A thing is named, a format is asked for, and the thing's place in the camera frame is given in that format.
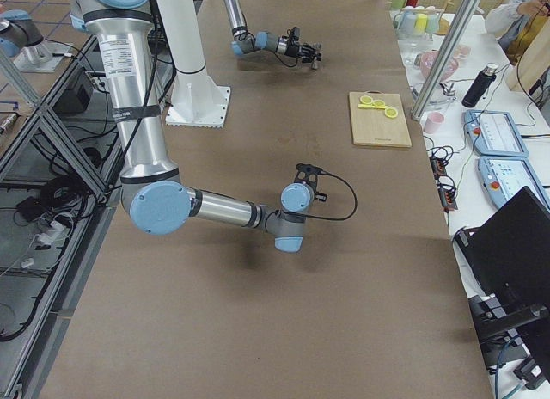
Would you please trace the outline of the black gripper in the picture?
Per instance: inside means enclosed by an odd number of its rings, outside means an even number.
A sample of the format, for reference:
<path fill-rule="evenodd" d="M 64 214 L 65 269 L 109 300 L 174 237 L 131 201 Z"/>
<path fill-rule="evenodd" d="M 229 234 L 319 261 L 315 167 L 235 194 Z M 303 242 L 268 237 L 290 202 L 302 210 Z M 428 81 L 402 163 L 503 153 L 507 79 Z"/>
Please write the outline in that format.
<path fill-rule="evenodd" d="M 296 57 L 308 62 L 320 62 L 321 55 L 314 54 L 314 50 L 319 52 L 321 50 L 321 43 L 314 43 L 311 46 L 309 44 L 302 44 L 297 49 Z"/>

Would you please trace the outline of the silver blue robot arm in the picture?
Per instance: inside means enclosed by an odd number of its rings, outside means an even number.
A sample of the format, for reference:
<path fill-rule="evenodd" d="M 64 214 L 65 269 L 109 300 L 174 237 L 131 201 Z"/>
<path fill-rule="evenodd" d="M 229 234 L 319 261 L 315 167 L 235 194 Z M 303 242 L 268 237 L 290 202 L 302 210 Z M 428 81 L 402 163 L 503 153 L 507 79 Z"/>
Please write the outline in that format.
<path fill-rule="evenodd" d="M 241 10 L 240 0 L 223 0 L 233 36 L 231 47 L 237 57 L 252 52 L 272 53 L 287 68 L 297 67 L 298 62 L 309 64 L 317 70 L 322 59 L 321 44 L 313 45 L 300 41 L 300 28 L 295 26 L 286 34 L 276 35 L 268 31 L 253 34 L 248 29 L 246 16 Z"/>
<path fill-rule="evenodd" d="M 185 187 L 167 152 L 162 124 L 220 127 L 230 90 L 208 75 L 193 0 L 72 0 L 75 28 L 99 43 L 123 149 L 122 204 L 136 227 L 150 235 L 178 230 L 199 217 L 261 229 L 276 248 L 297 252 L 314 191 L 300 181 L 286 187 L 272 209 Z M 156 65 L 148 44 L 157 21 L 164 27 L 175 67 L 167 112 L 160 105 Z"/>

